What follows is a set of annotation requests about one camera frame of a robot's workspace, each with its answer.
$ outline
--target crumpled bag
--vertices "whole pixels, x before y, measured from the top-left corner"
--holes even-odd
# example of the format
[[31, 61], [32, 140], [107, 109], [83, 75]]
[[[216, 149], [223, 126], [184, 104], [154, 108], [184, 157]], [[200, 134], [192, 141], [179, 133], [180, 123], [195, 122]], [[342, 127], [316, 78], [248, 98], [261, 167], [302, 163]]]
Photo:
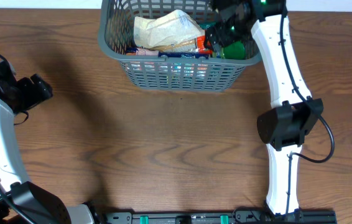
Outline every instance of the crumpled bag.
[[138, 47], [179, 44], [205, 35], [205, 31], [185, 12], [174, 10], [158, 19], [134, 18], [134, 43]]

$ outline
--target plastic basket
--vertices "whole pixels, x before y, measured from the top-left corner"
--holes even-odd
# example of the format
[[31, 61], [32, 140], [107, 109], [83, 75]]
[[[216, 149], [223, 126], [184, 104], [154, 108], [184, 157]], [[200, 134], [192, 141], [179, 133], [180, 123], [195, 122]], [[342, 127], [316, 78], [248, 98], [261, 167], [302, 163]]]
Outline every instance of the plastic basket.
[[223, 91], [248, 65], [261, 60], [256, 43], [244, 40], [246, 60], [220, 58], [162, 58], [125, 55], [132, 45], [134, 17], [156, 19], [181, 9], [197, 23], [218, 21], [208, 1], [103, 0], [98, 42], [102, 51], [116, 59], [133, 84], [151, 90]]

